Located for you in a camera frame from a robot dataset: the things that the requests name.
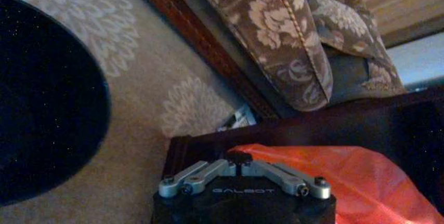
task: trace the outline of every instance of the floor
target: floor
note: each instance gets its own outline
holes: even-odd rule
[[[148,223],[169,137],[215,132],[241,100],[144,0],[24,0],[93,54],[112,118],[97,155],[39,197],[0,208],[0,223]]]

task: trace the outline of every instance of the black circular lid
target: black circular lid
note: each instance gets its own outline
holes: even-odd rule
[[[108,120],[107,82],[80,40],[20,0],[0,0],[0,206],[80,170]]]

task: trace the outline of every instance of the orange plastic bag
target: orange plastic bag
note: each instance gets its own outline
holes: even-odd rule
[[[284,163],[324,176],[337,198],[336,223],[444,223],[404,171],[381,154],[360,147],[237,146],[255,160]]]

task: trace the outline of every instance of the wooden edge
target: wooden edge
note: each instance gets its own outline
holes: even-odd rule
[[[283,145],[281,143],[272,143],[268,139],[272,139],[271,136],[263,136],[264,129],[273,129],[276,135],[280,135],[281,130],[289,128],[292,126],[300,126],[304,123],[311,122],[312,120],[324,120],[329,121],[331,119],[336,118],[336,116],[344,116],[349,114],[365,115],[367,112],[371,111],[383,111],[389,110],[393,108],[407,107],[412,104],[425,103],[425,102],[436,102],[439,100],[444,100],[444,86],[437,86],[429,88],[421,92],[397,95],[389,98],[371,98],[371,99],[361,99],[353,102],[345,102],[337,104],[321,111],[313,112],[303,112],[295,118],[285,118],[276,121],[271,121],[268,123],[261,123],[253,126],[248,126],[244,128],[231,129],[228,131],[223,131],[221,133],[215,134],[205,134],[201,136],[196,136],[192,138],[193,142],[199,142],[200,144],[211,142],[217,143],[221,142],[225,146],[225,141],[232,140],[240,137],[241,143],[236,143],[236,145],[245,144],[243,141],[243,137],[256,135],[261,137],[257,139],[257,143],[264,142],[267,145]]]
[[[408,42],[416,41],[427,36],[437,34],[444,31],[444,16],[435,17],[424,22],[399,29],[381,36],[385,48],[403,45]]]
[[[184,0],[149,0],[263,119],[279,115]]]
[[[183,170],[187,147],[191,140],[192,136],[172,138],[168,148],[164,170],[161,173],[163,177],[165,175],[175,175]]]

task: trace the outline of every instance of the wooden table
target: wooden table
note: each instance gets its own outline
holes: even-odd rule
[[[361,146],[383,153],[405,171],[443,213],[444,87],[419,93],[343,103],[296,118],[197,137],[176,137],[165,174],[199,160],[224,157],[237,145]]]

